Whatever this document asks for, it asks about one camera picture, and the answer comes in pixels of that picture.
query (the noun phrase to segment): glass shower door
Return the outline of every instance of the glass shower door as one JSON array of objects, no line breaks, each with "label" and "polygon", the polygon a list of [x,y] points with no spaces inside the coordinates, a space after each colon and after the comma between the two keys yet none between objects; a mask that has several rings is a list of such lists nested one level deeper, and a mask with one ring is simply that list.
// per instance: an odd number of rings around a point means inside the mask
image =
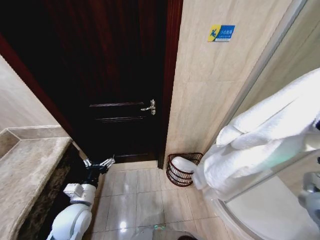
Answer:
[{"label": "glass shower door", "polygon": [[[319,11],[320,1],[306,1],[233,117],[303,74],[320,68]],[[317,225],[298,201],[304,174],[320,172],[317,157],[320,150],[302,152],[250,180],[243,178],[242,188],[220,203],[242,229],[257,239],[319,240]]]}]

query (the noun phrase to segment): marble countertop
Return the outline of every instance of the marble countertop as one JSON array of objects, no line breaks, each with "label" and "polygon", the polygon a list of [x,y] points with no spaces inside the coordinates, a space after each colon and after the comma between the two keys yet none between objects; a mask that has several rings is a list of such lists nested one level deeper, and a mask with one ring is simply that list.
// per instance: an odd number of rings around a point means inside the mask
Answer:
[{"label": "marble countertop", "polygon": [[71,143],[70,137],[20,140],[0,159],[0,239],[13,240]]}]

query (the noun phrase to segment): door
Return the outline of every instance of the door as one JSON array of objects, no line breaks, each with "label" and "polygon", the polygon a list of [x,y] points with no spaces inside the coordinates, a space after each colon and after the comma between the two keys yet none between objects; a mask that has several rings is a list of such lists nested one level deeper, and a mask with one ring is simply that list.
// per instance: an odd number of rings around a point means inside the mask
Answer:
[{"label": "door", "polygon": [[[167,4],[31,0],[1,7],[2,37],[94,162],[159,156]],[[155,111],[142,110],[151,100]]]}]

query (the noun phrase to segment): white towel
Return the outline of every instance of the white towel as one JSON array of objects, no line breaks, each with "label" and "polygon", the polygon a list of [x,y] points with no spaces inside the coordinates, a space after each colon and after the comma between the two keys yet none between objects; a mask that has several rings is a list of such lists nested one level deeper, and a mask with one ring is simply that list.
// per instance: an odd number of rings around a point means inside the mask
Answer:
[{"label": "white towel", "polygon": [[203,157],[204,176],[220,198],[254,175],[320,147],[315,128],[320,114],[320,68],[234,118]]}]

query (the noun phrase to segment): marble vanity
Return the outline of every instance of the marble vanity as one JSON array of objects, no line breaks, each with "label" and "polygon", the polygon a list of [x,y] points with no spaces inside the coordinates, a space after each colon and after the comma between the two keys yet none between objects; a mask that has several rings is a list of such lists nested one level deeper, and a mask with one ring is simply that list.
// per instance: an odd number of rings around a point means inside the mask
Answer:
[{"label": "marble vanity", "polygon": [[[0,133],[1,240],[36,239],[44,224],[50,230],[56,212],[68,204],[61,194],[75,161],[81,162],[78,150],[60,126]],[[55,203],[59,196],[61,204]]]}]

